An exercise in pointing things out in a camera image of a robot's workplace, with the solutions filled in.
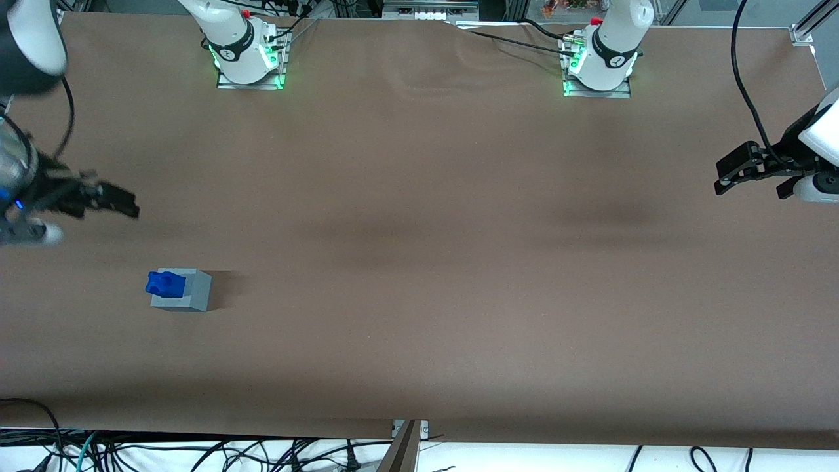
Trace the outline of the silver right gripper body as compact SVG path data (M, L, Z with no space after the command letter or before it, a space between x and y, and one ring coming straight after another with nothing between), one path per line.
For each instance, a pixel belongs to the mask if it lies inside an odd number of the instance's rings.
M32 212L38 195L40 157L29 134L10 117L2 119L1 129L1 215L9 221L10 212Z

